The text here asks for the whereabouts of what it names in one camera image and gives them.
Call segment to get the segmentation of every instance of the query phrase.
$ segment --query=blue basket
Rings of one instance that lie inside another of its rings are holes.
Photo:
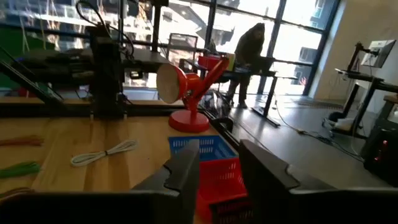
[[[189,140],[194,139],[199,139],[199,156],[201,161],[229,159],[237,156],[219,136],[169,137],[171,153],[176,154]]]

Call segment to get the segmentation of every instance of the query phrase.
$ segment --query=green wire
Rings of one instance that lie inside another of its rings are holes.
[[[0,169],[0,179],[8,177],[20,177],[27,174],[35,174],[40,171],[40,165],[34,161],[21,162],[13,166]]]

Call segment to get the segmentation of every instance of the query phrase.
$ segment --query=white wall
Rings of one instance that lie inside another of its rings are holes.
[[[344,100],[349,90],[349,81],[340,80],[333,86],[337,76],[335,68],[347,67],[358,41],[368,47],[372,40],[398,39],[397,19],[397,0],[342,0],[310,96],[315,99]],[[383,70],[390,70],[384,75],[393,75],[394,72],[398,75],[398,61],[392,64],[395,66],[383,67]],[[369,68],[361,67],[361,71],[369,73]]]

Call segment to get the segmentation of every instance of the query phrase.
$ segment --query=lamp base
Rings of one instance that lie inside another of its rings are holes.
[[[192,116],[190,110],[173,112],[169,118],[170,127],[186,133],[200,133],[209,129],[209,120],[201,113]]]

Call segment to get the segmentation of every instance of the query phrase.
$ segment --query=plastic basket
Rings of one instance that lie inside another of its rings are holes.
[[[171,153],[176,154],[190,140],[194,139],[199,139],[199,156],[201,161],[228,159],[237,156],[219,136],[170,137],[169,144]]]
[[[200,163],[196,210],[206,222],[242,223],[252,218],[238,158]]]

